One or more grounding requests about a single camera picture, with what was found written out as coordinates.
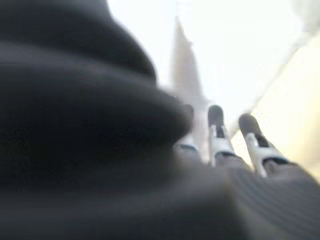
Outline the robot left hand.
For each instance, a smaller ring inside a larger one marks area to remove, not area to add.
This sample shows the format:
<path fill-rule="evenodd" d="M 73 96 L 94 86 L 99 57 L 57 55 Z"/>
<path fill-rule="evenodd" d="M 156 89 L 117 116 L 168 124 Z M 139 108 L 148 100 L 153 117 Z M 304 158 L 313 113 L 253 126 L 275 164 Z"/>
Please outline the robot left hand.
<path fill-rule="evenodd" d="M 250 170 L 207 116 L 206 164 L 106 1 L 1 1 L 1 239 L 319 239 L 317 181 L 243 114 Z"/>

